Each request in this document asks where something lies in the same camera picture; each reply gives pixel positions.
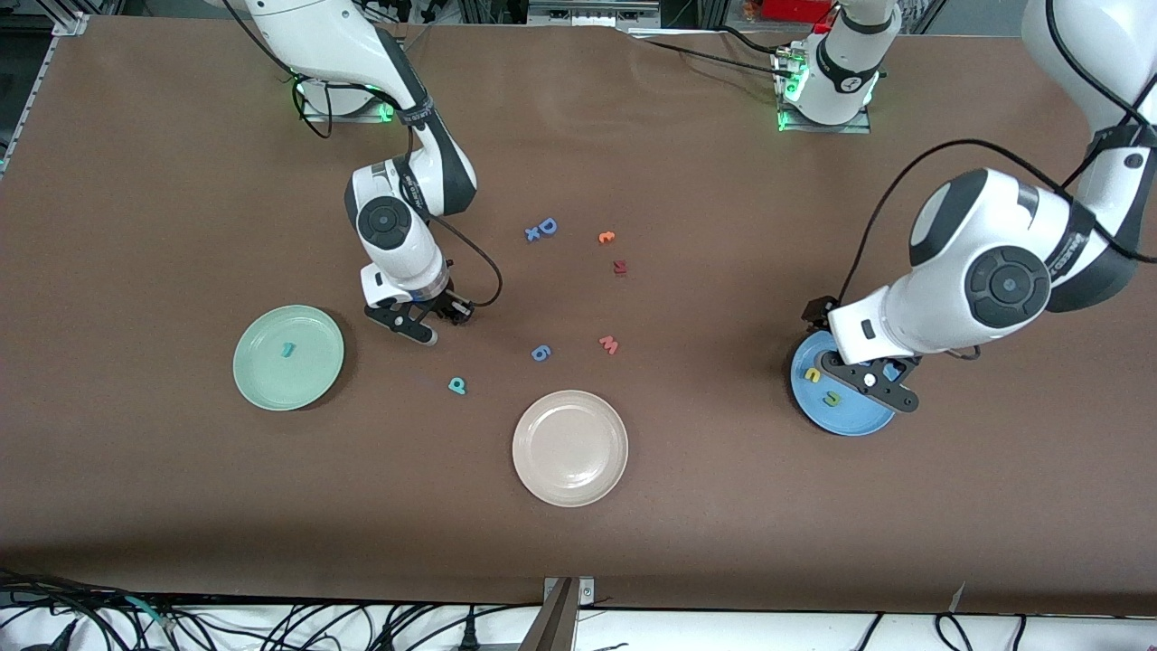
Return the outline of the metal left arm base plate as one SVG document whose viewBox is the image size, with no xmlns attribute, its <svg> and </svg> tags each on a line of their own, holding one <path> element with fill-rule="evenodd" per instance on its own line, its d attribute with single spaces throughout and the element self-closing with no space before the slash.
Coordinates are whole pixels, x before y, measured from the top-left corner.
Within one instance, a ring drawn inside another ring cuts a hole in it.
<svg viewBox="0 0 1157 651">
<path fill-rule="evenodd" d="M 837 133 L 837 135 L 868 135 L 870 116 L 865 106 L 860 108 L 850 123 L 841 125 L 824 125 L 815 123 L 795 106 L 793 99 L 799 95 L 809 79 L 804 50 L 795 49 L 793 44 L 778 46 L 769 56 L 773 71 L 786 71 L 784 77 L 776 79 L 776 114 L 778 131 L 801 131 L 810 133 Z"/>
</svg>

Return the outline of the red box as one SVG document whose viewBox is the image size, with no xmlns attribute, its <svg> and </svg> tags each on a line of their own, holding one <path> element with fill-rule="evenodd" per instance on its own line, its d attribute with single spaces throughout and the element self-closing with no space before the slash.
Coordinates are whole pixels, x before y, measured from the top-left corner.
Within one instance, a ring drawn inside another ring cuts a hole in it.
<svg viewBox="0 0 1157 651">
<path fill-rule="evenodd" d="M 760 16 L 786 24 L 818 24 L 837 0 L 759 0 Z"/>
</svg>

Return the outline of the long aluminium frame rail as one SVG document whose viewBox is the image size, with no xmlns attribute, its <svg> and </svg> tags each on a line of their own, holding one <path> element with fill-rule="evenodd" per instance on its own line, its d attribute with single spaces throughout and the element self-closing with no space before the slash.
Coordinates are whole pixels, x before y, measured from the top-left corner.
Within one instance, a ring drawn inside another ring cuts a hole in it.
<svg viewBox="0 0 1157 651">
<path fill-rule="evenodd" d="M 62 38 L 84 34 L 89 14 L 71 0 L 36 0 L 44 16 L 0 15 L 0 180 L 24 135 Z"/>
</svg>

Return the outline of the grey metal box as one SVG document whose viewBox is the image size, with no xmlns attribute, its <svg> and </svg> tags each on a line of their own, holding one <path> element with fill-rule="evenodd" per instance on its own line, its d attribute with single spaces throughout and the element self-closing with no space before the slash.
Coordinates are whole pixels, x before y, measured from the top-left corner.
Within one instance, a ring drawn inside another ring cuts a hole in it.
<svg viewBox="0 0 1157 651">
<path fill-rule="evenodd" d="M 526 0 L 526 24 L 659 29 L 659 0 Z"/>
</svg>

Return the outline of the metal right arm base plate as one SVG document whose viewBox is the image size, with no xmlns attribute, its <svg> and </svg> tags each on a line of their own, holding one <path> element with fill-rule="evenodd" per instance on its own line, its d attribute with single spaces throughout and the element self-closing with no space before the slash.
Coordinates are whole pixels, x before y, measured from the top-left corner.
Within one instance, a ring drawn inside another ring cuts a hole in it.
<svg viewBox="0 0 1157 651">
<path fill-rule="evenodd" d="M 395 119 L 393 106 L 359 88 L 338 88 L 305 80 L 294 87 L 294 98 L 302 99 L 307 123 L 392 123 Z"/>
</svg>

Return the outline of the brown table cover sheet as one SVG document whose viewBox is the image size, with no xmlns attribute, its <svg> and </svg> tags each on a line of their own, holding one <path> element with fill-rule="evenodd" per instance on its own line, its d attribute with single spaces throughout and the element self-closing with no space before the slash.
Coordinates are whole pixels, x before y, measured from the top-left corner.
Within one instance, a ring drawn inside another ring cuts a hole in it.
<svg viewBox="0 0 1157 651">
<path fill-rule="evenodd" d="M 474 602 L 585 574 L 665 609 L 944 611 L 966 580 L 965 611 L 1157 615 L 1157 269 L 974 362 L 926 358 L 920 408 L 864 438 L 816 429 L 784 376 L 806 301 L 838 291 L 918 154 L 983 136 L 1077 165 L 1086 121 L 1020 42 L 897 40 L 852 136 L 778 131 L 752 71 L 607 28 L 410 32 L 478 176 L 454 224 L 504 274 L 430 347 L 364 317 L 342 206 L 404 130 L 315 136 L 224 20 L 61 40 L 0 180 L 0 565 Z M 289 305 L 334 318 L 342 371 L 264 410 L 234 352 Z M 628 432 L 590 506 L 543 503 L 513 466 L 522 413 L 565 389 Z"/>
</svg>

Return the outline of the blue plate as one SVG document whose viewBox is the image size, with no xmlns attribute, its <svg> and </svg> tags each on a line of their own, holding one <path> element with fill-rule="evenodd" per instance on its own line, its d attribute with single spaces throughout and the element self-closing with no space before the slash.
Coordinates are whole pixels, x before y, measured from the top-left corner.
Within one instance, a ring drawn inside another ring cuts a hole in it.
<svg viewBox="0 0 1157 651">
<path fill-rule="evenodd" d="M 823 431 L 843 437 L 862 437 L 880 431 L 893 420 L 894 410 L 889 410 L 884 405 L 876 404 L 868 397 L 858 395 L 854 389 L 843 386 L 842 383 L 825 373 L 818 383 L 804 378 L 806 368 L 818 368 L 818 363 L 815 362 L 818 354 L 835 350 L 834 338 L 826 333 L 803 338 L 795 347 L 789 365 L 789 380 L 795 404 Z M 842 404 L 835 408 L 823 404 L 823 395 L 827 391 L 837 391 L 842 395 Z"/>
</svg>

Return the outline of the green plate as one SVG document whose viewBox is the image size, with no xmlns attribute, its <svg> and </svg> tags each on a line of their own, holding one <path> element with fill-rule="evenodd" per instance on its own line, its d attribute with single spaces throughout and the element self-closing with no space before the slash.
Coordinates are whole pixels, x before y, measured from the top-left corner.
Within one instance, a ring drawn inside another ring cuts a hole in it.
<svg viewBox="0 0 1157 651">
<path fill-rule="evenodd" d="M 295 345 L 289 358 L 283 342 Z M 342 330 L 318 308 L 268 310 L 244 330 L 233 358 L 239 395 L 264 410 L 297 410 L 326 395 L 342 371 Z"/>
</svg>

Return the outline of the beige plate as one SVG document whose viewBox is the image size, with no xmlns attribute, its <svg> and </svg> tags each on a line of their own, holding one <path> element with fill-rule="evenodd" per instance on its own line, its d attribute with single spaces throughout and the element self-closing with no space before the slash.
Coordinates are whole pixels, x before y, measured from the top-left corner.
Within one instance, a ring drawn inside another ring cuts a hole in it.
<svg viewBox="0 0 1157 651">
<path fill-rule="evenodd" d="M 561 508 L 590 506 L 616 490 L 629 460 L 619 412 L 578 389 L 541 395 L 513 430 L 513 466 L 530 495 Z"/>
</svg>

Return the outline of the metal table bracket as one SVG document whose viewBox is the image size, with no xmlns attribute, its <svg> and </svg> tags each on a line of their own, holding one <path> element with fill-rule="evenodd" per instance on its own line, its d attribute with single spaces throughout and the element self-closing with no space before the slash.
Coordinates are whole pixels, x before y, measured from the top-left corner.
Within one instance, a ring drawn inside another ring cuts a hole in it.
<svg viewBox="0 0 1157 651">
<path fill-rule="evenodd" d="M 594 600 L 594 577 L 546 578 L 541 609 L 517 651 L 573 651 L 578 609 Z"/>
</svg>

